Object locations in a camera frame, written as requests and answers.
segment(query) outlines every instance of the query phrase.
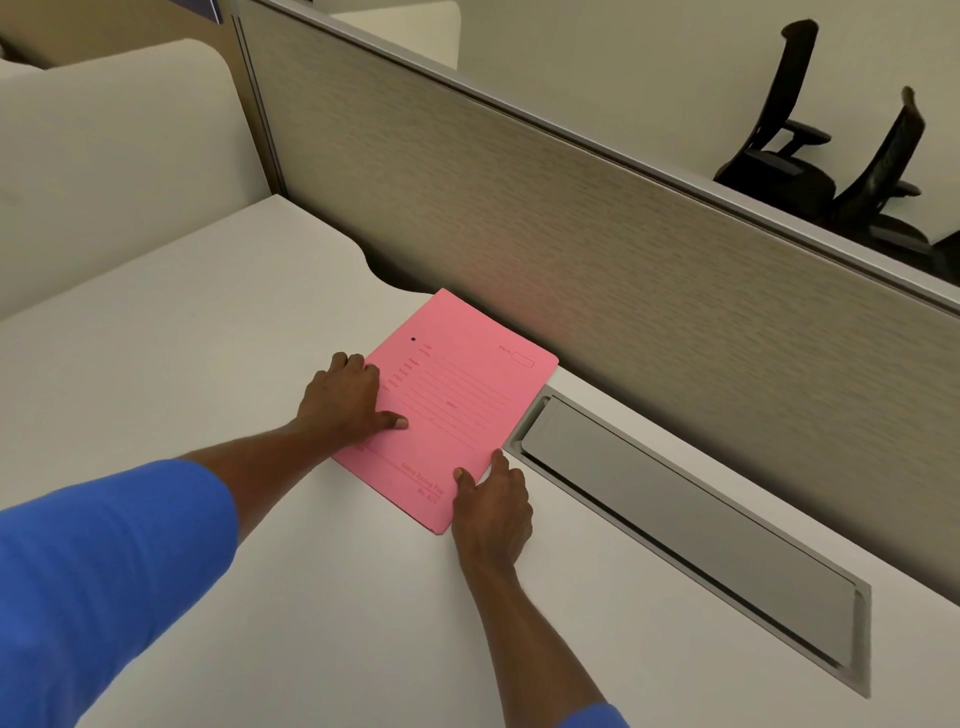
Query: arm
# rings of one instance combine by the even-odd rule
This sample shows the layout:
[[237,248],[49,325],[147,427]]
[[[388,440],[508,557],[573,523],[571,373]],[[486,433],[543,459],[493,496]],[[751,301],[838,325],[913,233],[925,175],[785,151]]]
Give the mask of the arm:
[[589,725],[625,725],[556,630],[520,587],[514,563],[533,532],[523,473],[493,454],[490,477],[475,485],[458,470],[453,538],[473,594],[508,728],[554,728],[584,711]]
[[291,488],[335,452],[381,430],[408,426],[404,417],[376,411],[379,378],[360,354],[335,353],[330,368],[307,385],[290,424],[180,459],[203,465],[227,486],[243,541]]
[[0,511],[0,723],[74,725],[304,475],[405,427],[378,377],[338,353],[288,425]]

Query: left hand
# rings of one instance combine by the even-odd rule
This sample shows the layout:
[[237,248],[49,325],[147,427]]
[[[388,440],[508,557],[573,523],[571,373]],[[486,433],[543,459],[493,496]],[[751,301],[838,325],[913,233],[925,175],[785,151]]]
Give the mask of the left hand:
[[329,439],[335,450],[359,445],[385,429],[406,429],[407,419],[396,412],[377,412],[380,371],[360,354],[333,354],[330,367],[307,384],[292,422],[297,429]]

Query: cubicle divider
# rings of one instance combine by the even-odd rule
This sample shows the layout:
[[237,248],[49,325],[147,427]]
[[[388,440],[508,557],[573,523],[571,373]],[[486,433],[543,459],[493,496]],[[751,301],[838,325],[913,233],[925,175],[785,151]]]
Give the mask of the cubicle divider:
[[960,601],[956,289],[297,0],[234,13],[290,199]]

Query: chair backrest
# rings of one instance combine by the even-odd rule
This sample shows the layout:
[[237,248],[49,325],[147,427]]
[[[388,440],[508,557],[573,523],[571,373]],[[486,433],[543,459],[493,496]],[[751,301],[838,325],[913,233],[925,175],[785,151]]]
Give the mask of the chair backrest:
[[816,22],[808,19],[790,23],[780,31],[786,38],[780,66],[770,84],[760,118],[747,139],[746,149],[763,149],[790,118],[800,97],[800,89],[804,87],[804,77],[813,56],[818,30]]
[[926,129],[913,89],[905,86],[901,96],[903,109],[897,120],[863,174],[830,204],[825,227],[838,232],[859,230],[870,224],[893,195]]

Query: beige wall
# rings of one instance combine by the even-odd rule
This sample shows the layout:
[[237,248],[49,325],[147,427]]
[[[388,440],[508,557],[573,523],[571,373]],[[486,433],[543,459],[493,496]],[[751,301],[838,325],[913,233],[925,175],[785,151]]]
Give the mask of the beige wall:
[[712,177],[756,122],[783,40],[821,33],[794,117],[833,134],[801,154],[843,186],[913,85],[926,136],[890,210],[931,239],[960,228],[957,0],[460,0],[460,71],[610,144]]
[[[227,0],[221,7],[227,10]],[[78,61],[191,37],[215,48],[230,68],[257,151],[269,159],[266,137],[232,23],[217,25],[168,0],[3,0],[0,38],[40,66]],[[273,170],[265,163],[271,185]]]

